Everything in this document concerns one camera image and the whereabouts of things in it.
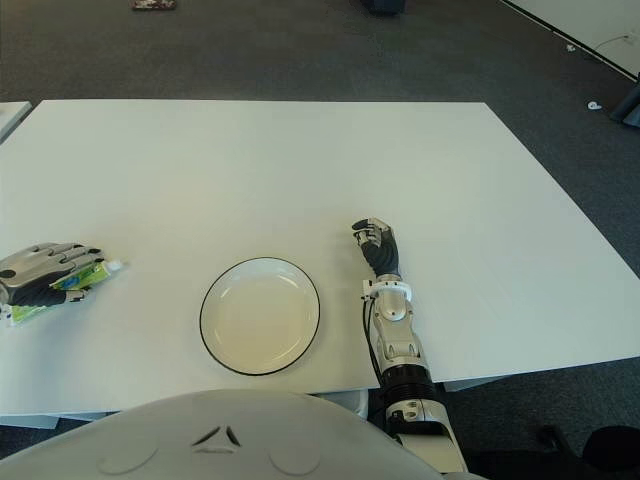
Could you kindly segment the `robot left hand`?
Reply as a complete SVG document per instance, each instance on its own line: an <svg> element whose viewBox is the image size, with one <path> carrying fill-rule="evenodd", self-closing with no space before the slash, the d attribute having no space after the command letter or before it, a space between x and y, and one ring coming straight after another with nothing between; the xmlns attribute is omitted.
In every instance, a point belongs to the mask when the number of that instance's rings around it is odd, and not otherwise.
<svg viewBox="0 0 640 480"><path fill-rule="evenodd" d="M56 281L104 260L102 251L77 243L43 243L1 260L1 303L51 307L80 302L85 292L52 287Z"/></svg>

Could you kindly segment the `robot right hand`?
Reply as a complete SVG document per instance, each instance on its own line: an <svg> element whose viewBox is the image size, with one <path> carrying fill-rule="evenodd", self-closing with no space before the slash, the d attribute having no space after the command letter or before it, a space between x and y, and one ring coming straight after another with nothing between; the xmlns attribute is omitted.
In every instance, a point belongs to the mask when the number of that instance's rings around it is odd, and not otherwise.
<svg viewBox="0 0 640 480"><path fill-rule="evenodd" d="M356 221L351 228L357 245L376 277L400 275L399 252L389 225L377 218L367 218Z"/></svg>

